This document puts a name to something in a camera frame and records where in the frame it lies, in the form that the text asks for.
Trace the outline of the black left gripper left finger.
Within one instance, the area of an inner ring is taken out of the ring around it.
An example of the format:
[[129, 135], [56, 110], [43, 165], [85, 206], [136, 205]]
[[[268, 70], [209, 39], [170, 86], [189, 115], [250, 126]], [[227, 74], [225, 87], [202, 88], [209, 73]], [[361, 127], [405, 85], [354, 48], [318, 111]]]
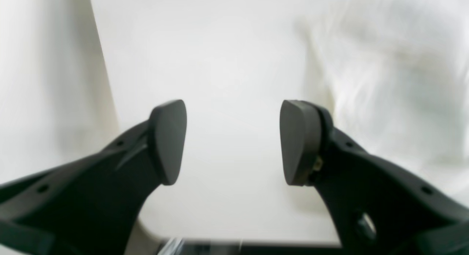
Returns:
[[103, 150], [1, 185], [1, 244], [33, 255], [122, 255], [147, 197], [173, 185], [187, 129], [183, 100]]

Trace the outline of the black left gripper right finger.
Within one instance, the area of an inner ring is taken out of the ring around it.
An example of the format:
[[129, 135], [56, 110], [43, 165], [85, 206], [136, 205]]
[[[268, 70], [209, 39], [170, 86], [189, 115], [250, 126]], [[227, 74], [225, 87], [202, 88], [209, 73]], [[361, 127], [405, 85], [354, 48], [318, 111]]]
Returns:
[[286, 183], [317, 190], [344, 254], [468, 254], [468, 208], [366, 152], [325, 108], [283, 101], [280, 143]]

